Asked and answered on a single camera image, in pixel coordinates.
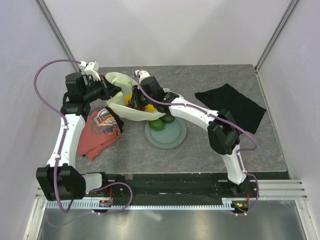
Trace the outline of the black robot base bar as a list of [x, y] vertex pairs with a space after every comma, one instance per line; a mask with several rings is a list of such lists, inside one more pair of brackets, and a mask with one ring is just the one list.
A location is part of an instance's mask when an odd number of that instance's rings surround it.
[[255, 198], [257, 183], [247, 177], [243, 186], [230, 182], [226, 173], [102, 173], [102, 183], [86, 197], [111, 197], [124, 203], [133, 197], [138, 204], [211, 204], [223, 198]]

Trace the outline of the green avocado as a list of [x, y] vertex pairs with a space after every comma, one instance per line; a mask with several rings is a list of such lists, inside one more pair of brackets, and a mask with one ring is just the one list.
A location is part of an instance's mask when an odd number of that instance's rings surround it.
[[161, 117], [161, 120], [165, 123], [165, 124], [171, 124], [175, 121], [175, 117], [169, 114], [166, 114], [164, 116]]

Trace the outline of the light green plastic bag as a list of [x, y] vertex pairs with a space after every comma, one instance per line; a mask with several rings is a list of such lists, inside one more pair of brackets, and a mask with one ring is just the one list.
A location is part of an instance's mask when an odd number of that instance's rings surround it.
[[111, 108], [120, 118], [130, 121], [152, 121], [157, 120], [165, 115], [159, 111], [140, 111], [126, 106], [125, 97], [132, 94], [132, 87], [138, 85], [137, 80], [120, 72], [108, 72], [105, 77], [111, 83], [121, 87], [123, 97], [115, 97], [106, 101], [109, 108]]

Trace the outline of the green lime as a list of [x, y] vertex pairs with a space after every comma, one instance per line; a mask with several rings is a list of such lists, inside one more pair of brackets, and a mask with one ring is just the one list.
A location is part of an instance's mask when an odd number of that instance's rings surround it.
[[156, 120], [150, 120], [148, 125], [154, 131], [162, 131], [165, 129], [165, 123], [160, 118]]

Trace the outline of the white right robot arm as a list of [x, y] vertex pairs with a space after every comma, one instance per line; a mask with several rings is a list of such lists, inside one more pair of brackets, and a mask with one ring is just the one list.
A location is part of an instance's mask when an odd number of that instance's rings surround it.
[[137, 85], [129, 101], [135, 108], [152, 105], [158, 112], [187, 120], [207, 131], [210, 147], [221, 155], [231, 182], [229, 191], [235, 197], [247, 191], [248, 180], [240, 154], [240, 128], [227, 110], [210, 110], [188, 102], [178, 94], [165, 91], [155, 77], [136, 71]]

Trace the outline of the yellow pear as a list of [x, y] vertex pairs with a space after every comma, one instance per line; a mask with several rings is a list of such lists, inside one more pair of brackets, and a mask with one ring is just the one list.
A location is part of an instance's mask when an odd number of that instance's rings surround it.
[[154, 112], [156, 111], [156, 108], [152, 104], [148, 104], [144, 107], [144, 110], [147, 112]]

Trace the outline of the yellow lemon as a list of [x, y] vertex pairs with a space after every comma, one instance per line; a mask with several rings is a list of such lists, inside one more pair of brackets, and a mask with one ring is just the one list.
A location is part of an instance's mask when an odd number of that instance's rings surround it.
[[131, 99], [132, 99], [132, 94], [127, 95], [125, 97], [125, 104], [127, 105]]

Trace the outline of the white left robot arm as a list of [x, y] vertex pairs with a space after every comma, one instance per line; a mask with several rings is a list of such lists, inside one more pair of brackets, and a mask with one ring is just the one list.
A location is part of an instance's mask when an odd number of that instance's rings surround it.
[[107, 101], [122, 92], [104, 76], [100, 78], [100, 81], [94, 81], [79, 72], [65, 77], [67, 91], [58, 111], [62, 115], [58, 138], [46, 166], [36, 171], [36, 179], [48, 201], [80, 200], [91, 190], [104, 197], [110, 191], [105, 173], [80, 174], [75, 169], [78, 144], [90, 104], [98, 99]]

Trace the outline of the red grape bunch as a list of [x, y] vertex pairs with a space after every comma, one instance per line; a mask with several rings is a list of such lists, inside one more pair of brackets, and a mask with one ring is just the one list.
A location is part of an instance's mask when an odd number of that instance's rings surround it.
[[145, 107], [144, 106], [134, 106], [130, 103], [128, 103], [126, 105], [128, 108], [134, 109], [134, 110], [138, 110], [138, 111], [145, 111]]

